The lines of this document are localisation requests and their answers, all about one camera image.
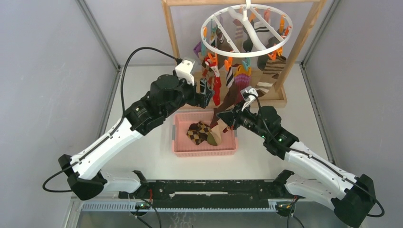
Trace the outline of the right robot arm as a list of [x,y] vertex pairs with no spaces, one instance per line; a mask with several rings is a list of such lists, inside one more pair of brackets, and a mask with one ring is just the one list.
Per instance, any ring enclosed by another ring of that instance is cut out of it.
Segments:
[[346,225],[358,228],[376,204],[373,180],[362,174],[349,173],[310,150],[295,135],[281,126],[281,117],[272,106],[263,106],[255,114],[236,106],[217,113],[233,129],[242,126],[264,139],[264,147],[274,156],[303,170],[308,178],[284,170],[275,193],[282,198],[290,194],[315,201],[331,209]]

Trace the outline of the beige striped sock red heel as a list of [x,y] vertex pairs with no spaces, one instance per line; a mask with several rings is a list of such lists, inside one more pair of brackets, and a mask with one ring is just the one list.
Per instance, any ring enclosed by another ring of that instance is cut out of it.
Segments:
[[230,130],[223,120],[211,125],[211,131],[207,134],[207,143],[212,146],[219,146],[222,143],[222,136]]

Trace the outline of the brown yellow argyle sock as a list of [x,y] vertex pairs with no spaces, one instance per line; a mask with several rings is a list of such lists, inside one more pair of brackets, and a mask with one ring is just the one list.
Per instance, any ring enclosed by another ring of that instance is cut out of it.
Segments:
[[210,131],[211,129],[207,124],[198,122],[189,126],[186,135],[195,145],[199,145],[207,140],[207,134]]

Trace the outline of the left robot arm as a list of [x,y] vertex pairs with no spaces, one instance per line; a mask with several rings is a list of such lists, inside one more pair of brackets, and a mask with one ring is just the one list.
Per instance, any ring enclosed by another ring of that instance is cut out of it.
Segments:
[[147,195],[149,186],[140,171],[119,176],[102,174],[102,167],[122,149],[162,125],[167,117],[185,104],[205,108],[214,91],[206,79],[196,85],[176,75],[161,75],[140,100],[132,103],[119,121],[82,152],[62,155],[58,162],[67,175],[71,190],[81,200],[89,200],[107,191],[128,192],[137,198]]

